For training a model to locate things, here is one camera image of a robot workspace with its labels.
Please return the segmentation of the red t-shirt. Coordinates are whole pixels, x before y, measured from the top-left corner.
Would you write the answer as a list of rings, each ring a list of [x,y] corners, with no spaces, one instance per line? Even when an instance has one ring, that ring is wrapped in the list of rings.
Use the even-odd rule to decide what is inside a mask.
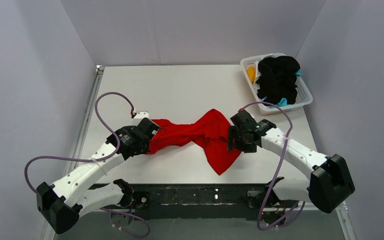
[[[166,147],[183,147],[193,142],[203,149],[207,162],[220,176],[241,154],[239,150],[228,150],[228,130],[231,124],[217,109],[210,109],[191,124],[175,124],[168,119],[153,121],[160,130],[149,142],[149,155]]]

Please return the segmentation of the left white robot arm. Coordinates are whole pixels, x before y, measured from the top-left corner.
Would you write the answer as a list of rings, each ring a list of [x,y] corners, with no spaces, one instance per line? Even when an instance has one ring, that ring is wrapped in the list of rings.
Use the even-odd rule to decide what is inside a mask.
[[[123,179],[92,188],[101,177],[128,158],[148,153],[150,140],[160,127],[144,117],[137,125],[124,126],[110,135],[84,163],[51,184],[36,188],[37,208],[56,234],[71,229],[80,217],[103,207],[130,208],[134,190]]]

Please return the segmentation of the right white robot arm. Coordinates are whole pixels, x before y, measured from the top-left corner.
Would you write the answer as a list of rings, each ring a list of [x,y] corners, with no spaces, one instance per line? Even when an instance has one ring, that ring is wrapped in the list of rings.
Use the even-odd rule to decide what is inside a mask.
[[[331,213],[355,192],[346,160],[339,154],[328,156],[290,139],[273,122],[256,121],[245,109],[231,117],[228,151],[255,153],[270,151],[299,170],[305,180],[274,177],[265,186],[262,204],[282,201],[310,202],[324,213]]]

